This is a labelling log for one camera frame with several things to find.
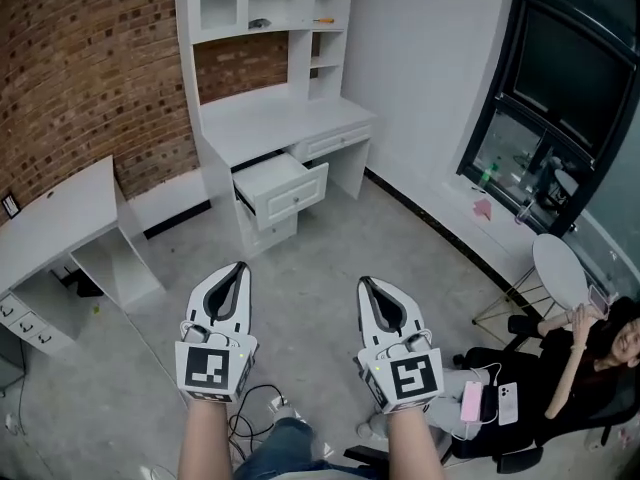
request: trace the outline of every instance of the black baseboard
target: black baseboard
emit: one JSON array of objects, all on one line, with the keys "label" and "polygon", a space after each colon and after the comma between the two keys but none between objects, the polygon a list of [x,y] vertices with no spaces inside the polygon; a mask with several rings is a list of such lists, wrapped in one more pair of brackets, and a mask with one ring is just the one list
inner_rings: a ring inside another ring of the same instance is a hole
[{"label": "black baseboard", "polygon": [[[387,194],[389,194],[398,202],[400,202],[416,217],[418,217],[420,220],[422,220],[423,222],[428,224],[430,227],[432,227],[442,238],[444,238],[453,247],[455,247],[471,263],[473,263],[476,267],[478,267],[478,269],[484,275],[486,275],[489,279],[491,279],[491,281],[493,281],[498,286],[498,288],[500,288],[504,292],[506,292],[511,288],[511,283],[509,283],[504,277],[498,274],[498,272],[496,272],[475,251],[473,251],[467,244],[465,244],[456,235],[454,235],[451,231],[449,231],[446,227],[444,227],[442,223],[434,219],[431,215],[425,212],[422,208],[420,208],[420,206],[414,203],[402,192],[396,190],[394,187],[389,185],[389,183],[387,183],[385,180],[383,180],[380,176],[378,176],[376,173],[371,171],[369,168],[365,168],[364,175],[367,178],[369,178],[371,181],[373,181],[376,185],[378,185]],[[512,299],[518,306],[524,307],[523,311],[528,316],[535,318],[537,320],[542,319],[540,314],[535,309],[527,305],[528,302],[522,295],[520,295],[519,293],[515,293],[512,296]]]},{"label": "black baseboard", "polygon": [[160,233],[164,233],[168,229],[171,229],[178,224],[182,224],[183,222],[195,217],[196,215],[200,215],[202,212],[206,212],[210,208],[211,202],[209,200],[206,200],[204,203],[200,203],[192,208],[189,208],[188,210],[185,210],[184,212],[179,213],[178,215],[175,215],[174,217],[171,217],[170,219],[167,219],[164,222],[156,224],[155,226],[147,229],[144,232],[144,236],[146,236],[147,240],[149,240],[150,238],[158,236]]}]

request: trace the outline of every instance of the pink sticky note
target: pink sticky note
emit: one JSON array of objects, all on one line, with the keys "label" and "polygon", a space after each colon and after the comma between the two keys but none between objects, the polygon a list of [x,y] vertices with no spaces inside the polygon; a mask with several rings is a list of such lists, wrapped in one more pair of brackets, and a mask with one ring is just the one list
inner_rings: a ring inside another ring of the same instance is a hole
[{"label": "pink sticky note", "polygon": [[491,202],[488,199],[480,199],[473,203],[473,213],[478,217],[485,216],[487,220],[491,220]]}]

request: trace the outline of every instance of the brick wall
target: brick wall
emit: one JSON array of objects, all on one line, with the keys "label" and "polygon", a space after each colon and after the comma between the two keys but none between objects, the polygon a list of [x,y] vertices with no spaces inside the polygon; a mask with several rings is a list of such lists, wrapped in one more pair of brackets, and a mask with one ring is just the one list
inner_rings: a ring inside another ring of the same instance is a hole
[{"label": "brick wall", "polygon": [[200,103],[287,82],[289,33],[266,32],[195,45]]},{"label": "brick wall", "polygon": [[0,195],[25,206],[107,155],[128,198],[197,167],[175,12],[174,0],[0,0]]}]

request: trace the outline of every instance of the woman's hair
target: woman's hair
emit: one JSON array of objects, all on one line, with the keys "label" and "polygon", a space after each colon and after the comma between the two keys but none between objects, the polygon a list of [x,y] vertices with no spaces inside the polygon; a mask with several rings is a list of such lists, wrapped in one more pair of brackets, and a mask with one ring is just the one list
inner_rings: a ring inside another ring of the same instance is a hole
[{"label": "woman's hair", "polygon": [[596,358],[602,359],[611,351],[618,333],[629,322],[640,318],[640,304],[628,297],[613,303],[609,318],[596,322],[589,333],[587,348]]}]

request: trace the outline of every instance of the forearm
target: forearm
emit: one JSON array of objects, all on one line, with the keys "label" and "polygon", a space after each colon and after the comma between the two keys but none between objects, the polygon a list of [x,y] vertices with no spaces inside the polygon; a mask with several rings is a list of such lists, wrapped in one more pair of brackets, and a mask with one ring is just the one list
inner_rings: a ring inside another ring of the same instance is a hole
[{"label": "forearm", "polygon": [[544,413],[547,419],[552,420],[553,418],[555,418],[565,406],[567,400],[569,400],[571,386],[573,385],[573,381],[576,378],[576,372],[578,371],[578,367],[580,366],[580,361],[582,360],[583,353],[583,345],[576,345],[571,351],[571,356],[569,357],[567,366],[562,373],[562,377],[560,377],[560,382],[558,383],[556,392],[553,394],[553,398],[551,399],[549,408]]},{"label": "forearm", "polygon": [[562,315],[558,315],[556,317],[550,318],[549,320],[543,320],[538,324],[538,332],[540,336],[543,338],[549,334],[551,331],[555,331],[556,329],[560,329],[567,324],[571,323],[570,312],[567,311]]},{"label": "forearm", "polygon": [[421,407],[389,416],[390,480],[444,480]]},{"label": "forearm", "polygon": [[178,478],[180,480],[231,480],[227,438],[227,406],[192,400]]}]

